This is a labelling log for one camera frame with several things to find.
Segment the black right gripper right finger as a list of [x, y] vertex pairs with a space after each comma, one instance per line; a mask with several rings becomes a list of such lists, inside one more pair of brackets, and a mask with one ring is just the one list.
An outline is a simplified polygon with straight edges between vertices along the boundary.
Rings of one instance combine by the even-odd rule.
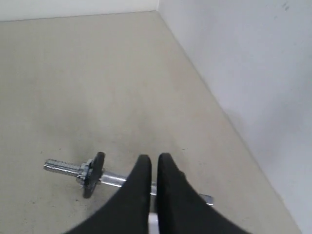
[[246, 234], [193, 189], [169, 153], [157, 167], [157, 212], [161, 234]]

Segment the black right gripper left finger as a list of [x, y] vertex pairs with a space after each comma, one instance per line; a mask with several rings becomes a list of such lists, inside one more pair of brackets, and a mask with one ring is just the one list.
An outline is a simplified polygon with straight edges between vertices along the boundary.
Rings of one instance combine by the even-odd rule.
[[152, 165], [140, 155], [121, 188], [92, 216], [68, 234], [147, 234]]

